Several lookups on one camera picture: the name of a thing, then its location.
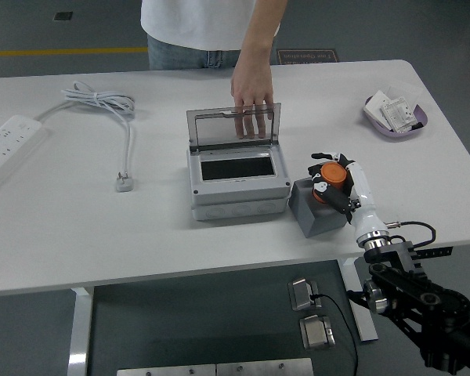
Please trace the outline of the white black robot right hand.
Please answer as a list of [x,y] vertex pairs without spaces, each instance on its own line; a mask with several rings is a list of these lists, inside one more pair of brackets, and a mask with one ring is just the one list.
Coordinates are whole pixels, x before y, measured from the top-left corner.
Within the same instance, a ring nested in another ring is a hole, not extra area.
[[361,166],[341,153],[314,153],[318,162],[308,167],[313,196],[328,204],[355,228],[355,239],[365,250],[389,242],[388,227],[376,214],[371,188]]

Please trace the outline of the person's left hand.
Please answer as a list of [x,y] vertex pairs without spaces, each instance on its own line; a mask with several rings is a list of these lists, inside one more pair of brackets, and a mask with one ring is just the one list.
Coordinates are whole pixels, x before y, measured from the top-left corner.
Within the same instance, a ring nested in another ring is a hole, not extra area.
[[[231,78],[231,94],[235,107],[239,110],[260,109],[264,104],[273,104],[273,83],[270,65],[267,63],[252,66],[239,61]],[[257,125],[258,137],[266,135],[266,122],[262,114],[242,115],[235,119],[235,132],[238,139],[254,139]]]

